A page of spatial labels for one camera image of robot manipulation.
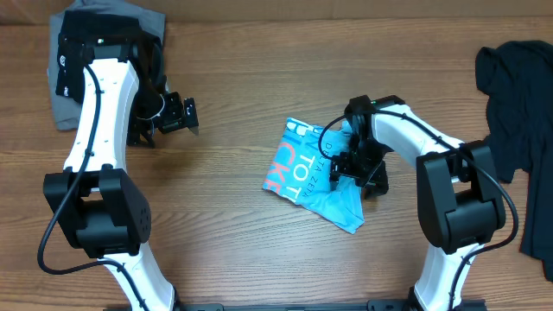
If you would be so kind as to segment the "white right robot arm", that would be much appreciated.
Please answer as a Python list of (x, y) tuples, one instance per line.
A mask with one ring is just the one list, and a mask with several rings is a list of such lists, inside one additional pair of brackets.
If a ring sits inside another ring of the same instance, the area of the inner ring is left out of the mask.
[(486, 309), (485, 301), (464, 300), (461, 291), (474, 258), (505, 225), (490, 149), (441, 133), (395, 95), (352, 98), (343, 117), (353, 136), (347, 151), (332, 156), (330, 180), (349, 177), (369, 197), (386, 194), (384, 157), (399, 154), (416, 170), (417, 217), (429, 241), (423, 272), (407, 298), (370, 300), (367, 309)]

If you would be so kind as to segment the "light blue printed t-shirt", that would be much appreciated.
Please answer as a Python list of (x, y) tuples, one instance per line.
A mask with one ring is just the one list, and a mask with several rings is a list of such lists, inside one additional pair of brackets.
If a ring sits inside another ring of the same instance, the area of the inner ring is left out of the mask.
[(344, 121), (338, 130), (324, 130), (289, 117), (262, 189), (317, 213), (354, 234), (364, 223), (361, 188), (349, 177), (330, 181), (331, 160), (348, 150), (352, 136)]

